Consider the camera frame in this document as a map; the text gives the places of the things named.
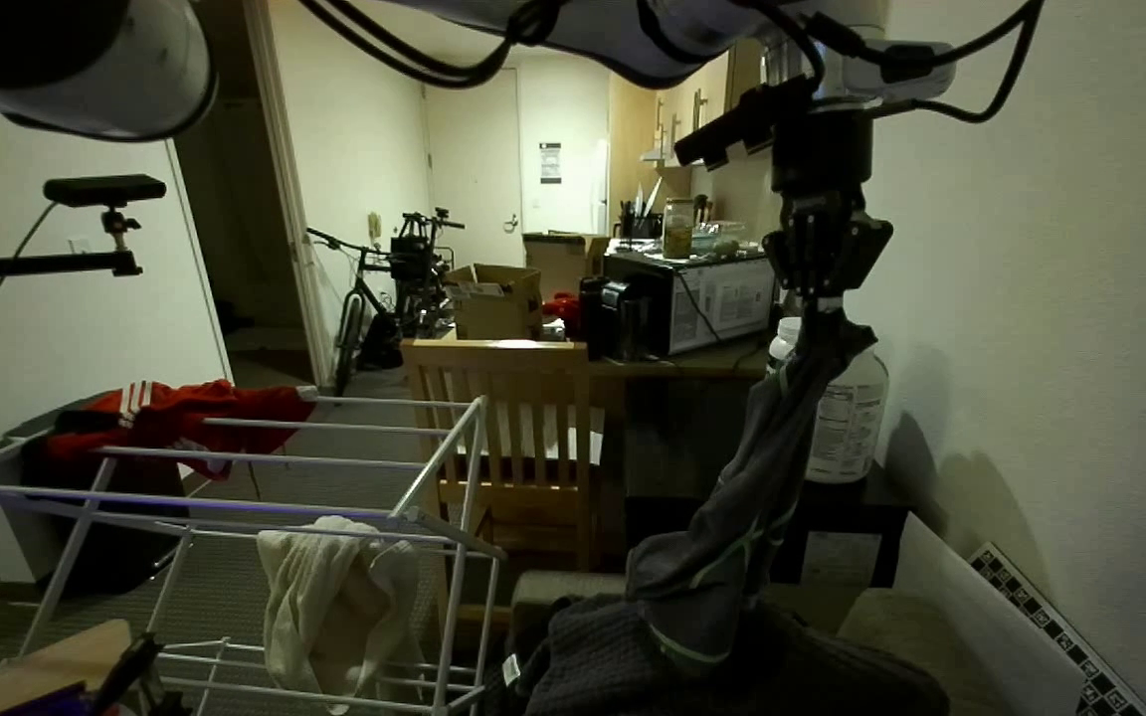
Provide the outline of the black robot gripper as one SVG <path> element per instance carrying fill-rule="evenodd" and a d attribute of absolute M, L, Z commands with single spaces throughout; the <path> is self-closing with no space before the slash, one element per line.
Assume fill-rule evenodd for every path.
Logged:
<path fill-rule="evenodd" d="M 839 297 L 858 292 L 891 243 L 891 223 L 862 202 L 872 179 L 872 120 L 862 110 L 790 117 L 773 141 L 773 190 L 778 228 L 769 235 L 769 259 L 782 277 L 774 325 L 803 318 L 803 297 Z M 842 352 L 875 348 L 851 295 L 834 312 Z"/>

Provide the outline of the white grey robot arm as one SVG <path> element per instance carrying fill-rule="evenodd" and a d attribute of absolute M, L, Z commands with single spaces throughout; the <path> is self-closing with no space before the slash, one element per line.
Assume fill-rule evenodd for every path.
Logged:
<path fill-rule="evenodd" d="M 203 0 L 0 0 L 0 120 L 94 143 L 156 143 L 196 127 L 217 93 Z M 493 78 L 517 47 L 594 59 L 636 86 L 675 86 L 737 40 L 842 55 L 849 101 L 928 101 L 959 45 L 891 40 L 872 0 L 395 0 L 490 35 L 447 63 L 359 0 L 298 0 L 329 35 L 440 86 Z"/>

